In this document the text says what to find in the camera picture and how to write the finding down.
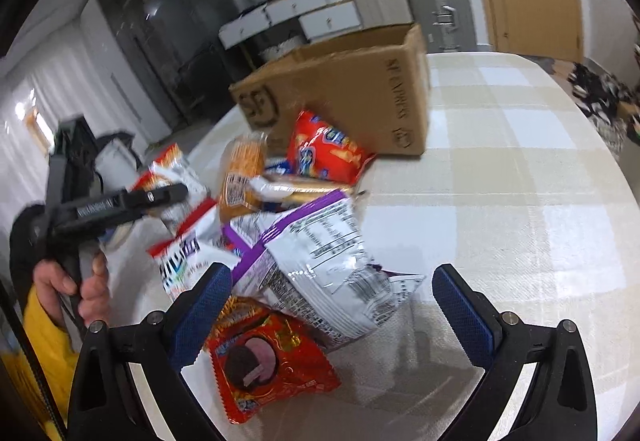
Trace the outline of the yellow left sleeve forearm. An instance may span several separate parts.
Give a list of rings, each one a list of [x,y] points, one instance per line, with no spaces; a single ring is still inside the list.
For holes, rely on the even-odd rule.
[[[67,421],[68,402],[74,379],[78,354],[72,349],[70,336],[58,328],[43,310],[35,287],[30,288],[23,325],[26,335],[46,376],[56,407]],[[29,427],[37,435],[59,440],[53,419],[47,411],[26,357],[21,349],[1,353],[1,398],[6,405],[15,405]]]

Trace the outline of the person's left hand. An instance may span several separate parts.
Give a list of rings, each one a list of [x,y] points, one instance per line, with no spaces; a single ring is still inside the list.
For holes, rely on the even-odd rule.
[[[94,256],[92,274],[80,286],[51,260],[42,260],[36,264],[34,286],[42,309],[59,328],[64,326],[59,295],[80,297],[78,313],[86,326],[95,321],[110,321],[111,294],[108,289],[106,257],[102,251]]]

